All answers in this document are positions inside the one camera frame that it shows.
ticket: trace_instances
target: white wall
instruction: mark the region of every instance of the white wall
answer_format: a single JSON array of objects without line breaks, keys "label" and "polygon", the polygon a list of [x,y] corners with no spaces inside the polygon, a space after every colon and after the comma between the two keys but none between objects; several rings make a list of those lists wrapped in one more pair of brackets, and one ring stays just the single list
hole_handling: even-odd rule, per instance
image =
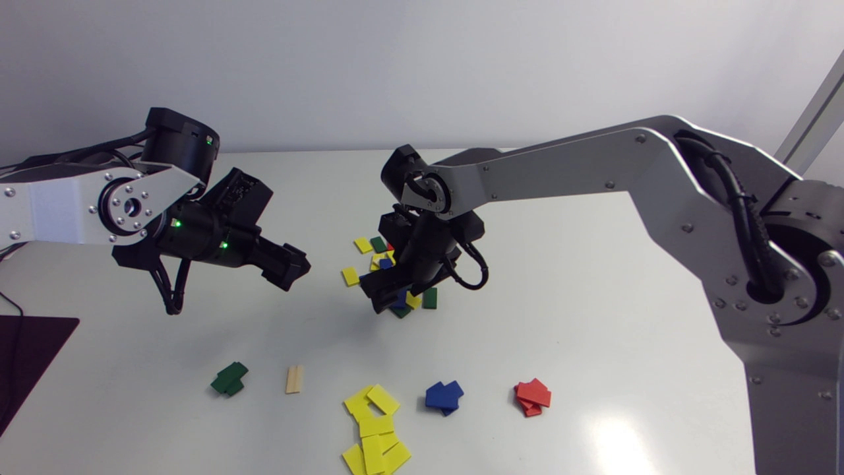
[{"label": "white wall", "polygon": [[658,113],[776,150],[844,3],[5,0],[0,162],[138,131],[224,151],[519,146]]}]

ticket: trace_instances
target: robotic arm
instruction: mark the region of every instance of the robotic arm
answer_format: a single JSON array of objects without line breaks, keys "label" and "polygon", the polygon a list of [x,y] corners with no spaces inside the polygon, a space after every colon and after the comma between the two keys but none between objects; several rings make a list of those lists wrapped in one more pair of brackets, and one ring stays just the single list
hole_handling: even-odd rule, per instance
[{"label": "robotic arm", "polygon": [[[141,141],[138,161],[117,151]],[[210,127],[154,107],[139,134],[30,157],[0,177],[0,216],[7,227],[0,232],[0,246],[15,250],[28,241],[112,245],[120,266],[150,273],[168,314],[181,312],[194,260],[255,265],[288,291],[311,268],[306,254],[261,237],[256,222],[273,192],[260,180],[234,168],[204,194],[218,150],[219,136]],[[181,259],[175,288],[162,254]]]},{"label": "robotic arm", "polygon": [[[381,180],[399,201],[379,231],[397,265],[361,278],[376,312],[409,287],[489,275],[472,242],[490,201],[625,191],[648,233],[701,279],[723,340],[744,362],[760,475],[844,473],[844,188],[803,180],[751,145],[653,117],[501,153],[427,165],[396,149]],[[481,267],[468,284],[460,249]]]}]

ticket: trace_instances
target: pile of yellow blocks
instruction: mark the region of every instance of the pile of yellow blocks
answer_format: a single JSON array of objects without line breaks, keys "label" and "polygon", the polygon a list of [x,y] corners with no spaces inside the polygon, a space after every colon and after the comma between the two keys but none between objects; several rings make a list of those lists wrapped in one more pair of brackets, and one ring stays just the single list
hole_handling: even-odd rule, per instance
[{"label": "pile of yellow blocks", "polygon": [[[401,405],[381,385],[366,386],[344,404],[360,427],[360,444],[343,453],[353,475],[392,475],[410,459],[392,425],[392,415]],[[384,414],[375,415],[371,405]]]}]

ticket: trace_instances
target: wooden block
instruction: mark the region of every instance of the wooden block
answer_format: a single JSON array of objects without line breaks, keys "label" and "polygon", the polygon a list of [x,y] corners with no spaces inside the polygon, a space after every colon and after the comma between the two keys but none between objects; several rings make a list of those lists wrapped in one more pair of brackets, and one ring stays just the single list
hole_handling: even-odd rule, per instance
[{"label": "wooden block", "polygon": [[395,432],[387,432],[378,436],[381,439],[381,450],[385,452],[390,450],[395,444],[398,444],[398,436]]},{"label": "wooden block", "polygon": [[381,385],[372,386],[372,389],[366,393],[366,397],[388,416],[392,416],[401,407],[401,404],[393,399]]},{"label": "wooden block", "polygon": [[352,445],[349,449],[343,452],[343,460],[346,461],[346,466],[352,475],[366,475],[364,469],[364,451],[360,445]]},{"label": "wooden block", "polygon": [[379,418],[368,418],[360,421],[360,437],[369,437],[370,435],[381,435],[389,432],[395,432],[392,426],[392,416],[380,416]]},{"label": "wooden block", "polygon": [[364,468],[366,469],[366,475],[384,473],[384,452],[381,450],[380,438],[377,435],[370,435],[361,439],[360,443],[364,446]]},{"label": "wooden block", "polygon": [[408,450],[403,443],[399,442],[398,444],[395,444],[395,446],[384,454],[386,474],[392,475],[395,473],[399,467],[404,465],[406,461],[410,460],[410,457],[410,450]]},{"label": "wooden block", "polygon": [[361,254],[372,252],[372,244],[370,244],[369,239],[365,237],[358,237],[355,239],[354,245],[357,246]]},{"label": "wooden block", "polygon": [[354,267],[347,267],[343,269],[342,272],[343,278],[346,280],[346,287],[360,284],[360,278],[358,278],[358,273],[354,270]]},{"label": "wooden block", "polygon": [[285,394],[293,394],[302,391],[302,377],[305,374],[305,369],[301,364],[287,368],[287,386],[284,388]]}]

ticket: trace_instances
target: yellow block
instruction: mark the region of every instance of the yellow block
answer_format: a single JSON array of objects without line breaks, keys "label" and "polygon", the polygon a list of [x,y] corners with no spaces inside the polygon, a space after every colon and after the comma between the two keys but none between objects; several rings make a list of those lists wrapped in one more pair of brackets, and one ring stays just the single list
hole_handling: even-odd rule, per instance
[{"label": "yellow block", "polygon": [[385,452],[390,450],[395,444],[398,444],[398,436],[395,432],[387,432],[378,437],[381,439],[381,450]]},{"label": "yellow block", "polygon": [[346,410],[349,411],[349,414],[351,414],[354,420],[358,421],[358,423],[360,423],[362,419],[375,417],[375,415],[372,414],[372,410],[369,408],[370,401],[366,397],[366,394],[371,390],[371,385],[366,386],[364,389],[354,393],[354,395],[349,399],[343,401],[343,404],[346,406]]},{"label": "yellow block", "polygon": [[392,475],[408,460],[410,460],[410,450],[403,443],[399,442],[384,454],[384,465],[387,469],[387,475]]},{"label": "yellow block", "polygon": [[360,445],[352,445],[349,449],[343,452],[343,460],[352,472],[352,475],[366,475],[364,469],[364,451]]},{"label": "yellow block", "polygon": [[384,452],[381,451],[381,441],[377,435],[370,435],[360,440],[364,446],[364,467],[366,475],[384,472]]},{"label": "yellow block", "polygon": [[366,397],[388,416],[392,416],[401,406],[381,385],[372,386]]},{"label": "yellow block", "polygon": [[408,297],[405,298],[404,301],[408,305],[410,305],[410,308],[412,308],[413,310],[416,310],[417,308],[419,308],[420,305],[422,305],[422,297],[414,297],[410,294],[410,292],[408,292]]},{"label": "yellow block", "polygon": [[358,237],[355,239],[354,245],[358,247],[361,254],[366,254],[372,251],[372,244],[370,244],[369,239],[365,237]]},{"label": "yellow block", "polygon": [[354,267],[347,267],[343,269],[342,272],[343,278],[346,280],[346,287],[356,286],[360,284],[358,273],[354,270]]},{"label": "yellow block", "polygon": [[370,435],[387,434],[396,430],[392,426],[392,416],[380,416],[379,418],[368,418],[360,421],[360,437]]}]

